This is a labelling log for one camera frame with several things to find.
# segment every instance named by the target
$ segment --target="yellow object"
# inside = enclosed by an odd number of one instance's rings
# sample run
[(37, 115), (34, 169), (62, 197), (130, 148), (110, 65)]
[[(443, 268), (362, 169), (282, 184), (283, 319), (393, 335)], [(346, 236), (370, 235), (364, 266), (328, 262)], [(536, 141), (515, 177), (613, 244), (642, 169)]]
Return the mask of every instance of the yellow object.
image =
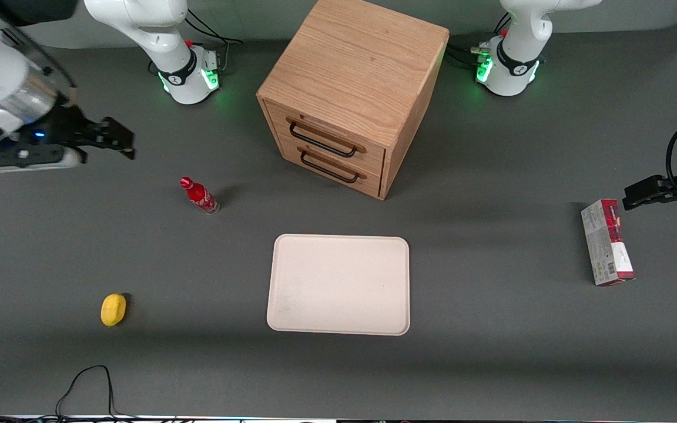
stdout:
[(127, 310), (127, 300), (124, 295), (111, 294), (104, 299), (101, 305), (101, 321), (111, 327), (122, 321), (124, 311)]

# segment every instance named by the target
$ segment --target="black metal handle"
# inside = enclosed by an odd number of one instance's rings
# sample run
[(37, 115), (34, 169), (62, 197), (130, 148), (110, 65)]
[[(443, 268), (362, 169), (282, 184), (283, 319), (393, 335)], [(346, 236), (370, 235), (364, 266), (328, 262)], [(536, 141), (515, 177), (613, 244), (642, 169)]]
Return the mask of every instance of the black metal handle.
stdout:
[(336, 148), (333, 148), (330, 145), (325, 145), (322, 142), (315, 141), (311, 137), (303, 136), (302, 134), (300, 134), (298, 132), (294, 132), (294, 128), (296, 128), (296, 122), (292, 122), (292, 124), (289, 126), (289, 132), (291, 132), (292, 136), (295, 136), (298, 139), (303, 140), (304, 142), (309, 142), (310, 144), (314, 145), (315, 147), (320, 147), (323, 150), (327, 150), (328, 152), (334, 153), (334, 155), (341, 156), (341, 157), (348, 159), (350, 156), (354, 156), (354, 153), (357, 153), (357, 146), (352, 147), (351, 152), (344, 153), (341, 150), (336, 150)]
[(306, 161), (304, 159), (304, 156), (307, 156), (307, 152), (302, 152), (301, 156), (299, 156), (299, 160), (301, 160), (302, 163), (306, 164), (307, 166), (310, 166), (312, 169), (317, 169), (325, 174), (329, 174), (330, 176), (333, 176), (338, 180), (343, 180), (343, 182), (346, 182), (347, 184), (354, 184), (354, 182), (357, 182), (357, 179), (359, 179), (360, 177), (359, 173), (355, 173), (354, 177), (352, 177), (352, 179), (349, 179), (348, 177), (341, 176), (340, 174), (330, 171), (324, 167), (320, 167), (315, 163), (310, 163), (309, 161)]

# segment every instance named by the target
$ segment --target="white tray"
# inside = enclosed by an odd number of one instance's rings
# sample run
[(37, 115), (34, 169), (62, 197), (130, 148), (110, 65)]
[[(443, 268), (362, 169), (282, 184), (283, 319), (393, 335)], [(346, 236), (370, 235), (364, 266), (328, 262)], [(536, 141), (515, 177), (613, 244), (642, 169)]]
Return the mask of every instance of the white tray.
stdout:
[(274, 330), (405, 334), (408, 244), (386, 236), (279, 236), (267, 320)]

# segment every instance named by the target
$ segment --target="wooden cabinet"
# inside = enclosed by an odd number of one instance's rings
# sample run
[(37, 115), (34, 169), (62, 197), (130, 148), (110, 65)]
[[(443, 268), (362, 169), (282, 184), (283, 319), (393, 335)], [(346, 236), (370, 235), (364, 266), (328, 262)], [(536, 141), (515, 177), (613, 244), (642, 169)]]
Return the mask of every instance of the wooden cabinet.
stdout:
[(425, 115), (448, 29), (318, 0), (257, 91), (286, 160), (384, 200)]

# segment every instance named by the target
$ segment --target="coca-cola bottle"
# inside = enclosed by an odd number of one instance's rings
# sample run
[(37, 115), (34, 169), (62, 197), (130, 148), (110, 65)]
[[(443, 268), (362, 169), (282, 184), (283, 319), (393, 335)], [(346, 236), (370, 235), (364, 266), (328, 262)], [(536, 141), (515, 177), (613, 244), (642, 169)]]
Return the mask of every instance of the coca-cola bottle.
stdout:
[(179, 180), (179, 184), (185, 188), (187, 198), (195, 203), (205, 214), (218, 212), (218, 201), (201, 184), (194, 182), (194, 180), (186, 176)]

